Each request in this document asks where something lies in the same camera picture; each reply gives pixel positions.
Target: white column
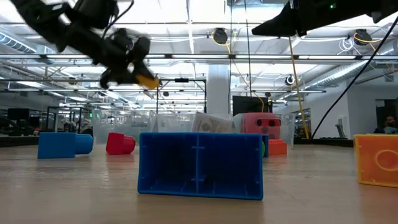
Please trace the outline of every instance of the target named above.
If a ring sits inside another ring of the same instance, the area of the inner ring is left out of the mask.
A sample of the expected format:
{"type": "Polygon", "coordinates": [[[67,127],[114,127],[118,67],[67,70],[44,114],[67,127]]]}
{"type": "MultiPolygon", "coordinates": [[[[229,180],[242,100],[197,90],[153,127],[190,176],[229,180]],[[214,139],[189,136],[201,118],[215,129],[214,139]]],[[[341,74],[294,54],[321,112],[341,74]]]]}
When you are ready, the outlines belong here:
{"type": "Polygon", "coordinates": [[[229,65],[209,65],[207,113],[229,113],[229,65]]]}

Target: red plastic block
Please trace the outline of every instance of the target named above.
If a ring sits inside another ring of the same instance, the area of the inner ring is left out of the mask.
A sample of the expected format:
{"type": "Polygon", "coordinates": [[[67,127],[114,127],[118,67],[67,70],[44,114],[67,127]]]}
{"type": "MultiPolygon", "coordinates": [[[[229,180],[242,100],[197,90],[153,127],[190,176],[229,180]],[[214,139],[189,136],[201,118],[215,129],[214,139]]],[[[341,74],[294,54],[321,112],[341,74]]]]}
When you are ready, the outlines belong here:
{"type": "Polygon", "coordinates": [[[136,140],[121,133],[109,133],[106,152],[109,155],[130,154],[134,151],[136,140]]]}
{"type": "Polygon", "coordinates": [[[283,140],[268,140],[268,155],[286,155],[287,144],[283,140]]]}
{"type": "Polygon", "coordinates": [[[241,128],[242,133],[266,134],[269,139],[280,137],[280,119],[273,113],[245,113],[241,128]]]}

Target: orange plastic block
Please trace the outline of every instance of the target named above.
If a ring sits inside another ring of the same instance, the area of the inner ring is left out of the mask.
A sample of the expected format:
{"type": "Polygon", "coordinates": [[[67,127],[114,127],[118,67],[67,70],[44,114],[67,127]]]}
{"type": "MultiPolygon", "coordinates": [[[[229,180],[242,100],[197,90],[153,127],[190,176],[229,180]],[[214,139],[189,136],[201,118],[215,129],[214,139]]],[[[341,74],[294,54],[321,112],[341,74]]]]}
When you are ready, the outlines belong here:
{"type": "Polygon", "coordinates": [[[287,144],[283,140],[268,140],[268,155],[286,155],[287,154],[287,144]]]}
{"type": "Polygon", "coordinates": [[[398,187],[398,135],[356,135],[354,146],[360,184],[398,187]]]}

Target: person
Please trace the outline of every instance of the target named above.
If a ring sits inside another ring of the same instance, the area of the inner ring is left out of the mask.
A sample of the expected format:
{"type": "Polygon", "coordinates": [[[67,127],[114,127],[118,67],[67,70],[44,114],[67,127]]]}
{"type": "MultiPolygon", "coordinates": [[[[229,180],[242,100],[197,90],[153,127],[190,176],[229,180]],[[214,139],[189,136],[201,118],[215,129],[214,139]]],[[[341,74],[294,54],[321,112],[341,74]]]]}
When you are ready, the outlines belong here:
{"type": "Polygon", "coordinates": [[[384,132],[386,134],[398,134],[398,128],[396,128],[396,121],[393,116],[386,117],[384,132]]]}

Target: blue hollow block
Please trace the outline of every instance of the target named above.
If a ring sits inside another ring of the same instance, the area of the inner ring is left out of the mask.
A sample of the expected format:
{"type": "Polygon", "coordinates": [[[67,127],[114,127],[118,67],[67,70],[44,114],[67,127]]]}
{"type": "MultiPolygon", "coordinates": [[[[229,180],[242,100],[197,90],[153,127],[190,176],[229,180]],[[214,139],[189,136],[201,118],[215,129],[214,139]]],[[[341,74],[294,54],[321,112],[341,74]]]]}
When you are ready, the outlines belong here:
{"type": "Polygon", "coordinates": [[[266,147],[266,153],[264,153],[264,158],[268,158],[268,156],[269,156],[269,154],[268,154],[268,135],[263,135],[262,141],[266,147]]]}
{"type": "Polygon", "coordinates": [[[89,134],[40,133],[38,159],[74,158],[75,154],[89,154],[93,138],[89,134]]]}
{"type": "Polygon", "coordinates": [[[260,134],[142,133],[138,192],[262,200],[260,134]]]}
{"type": "Polygon", "coordinates": [[[74,158],[76,133],[40,133],[38,159],[74,158]]]}

